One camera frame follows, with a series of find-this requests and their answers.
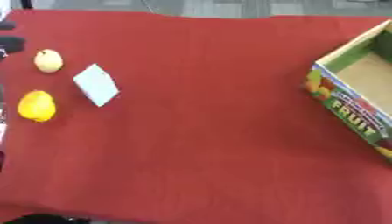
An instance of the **apple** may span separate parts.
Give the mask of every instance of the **apple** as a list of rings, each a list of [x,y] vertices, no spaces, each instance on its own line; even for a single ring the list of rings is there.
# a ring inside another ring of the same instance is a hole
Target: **apple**
[[[34,64],[41,72],[54,73],[63,67],[63,59],[54,50],[45,49],[37,53]]]

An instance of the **yellow lemon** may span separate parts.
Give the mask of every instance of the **yellow lemon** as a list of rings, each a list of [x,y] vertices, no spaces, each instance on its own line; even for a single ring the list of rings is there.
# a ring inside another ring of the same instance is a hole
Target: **yellow lemon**
[[[17,111],[24,118],[45,122],[56,113],[56,105],[48,93],[35,90],[20,100]]]

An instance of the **cardboard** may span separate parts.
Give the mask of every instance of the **cardboard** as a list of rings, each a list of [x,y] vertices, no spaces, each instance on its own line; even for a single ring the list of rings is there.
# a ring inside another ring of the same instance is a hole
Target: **cardboard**
[[[392,161],[392,22],[317,60],[305,87]]]

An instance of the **open cardboard box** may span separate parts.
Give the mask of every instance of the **open cardboard box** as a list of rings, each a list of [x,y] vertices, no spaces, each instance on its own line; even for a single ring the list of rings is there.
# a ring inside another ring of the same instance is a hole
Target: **open cardboard box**
[[[392,161],[392,21],[317,60],[305,87]]]

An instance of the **floor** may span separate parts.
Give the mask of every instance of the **floor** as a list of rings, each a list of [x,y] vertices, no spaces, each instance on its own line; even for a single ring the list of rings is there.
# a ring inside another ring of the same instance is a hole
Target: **floor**
[[[11,0],[20,7],[19,0]],[[39,9],[152,11],[186,17],[390,16],[392,0],[32,0]]]

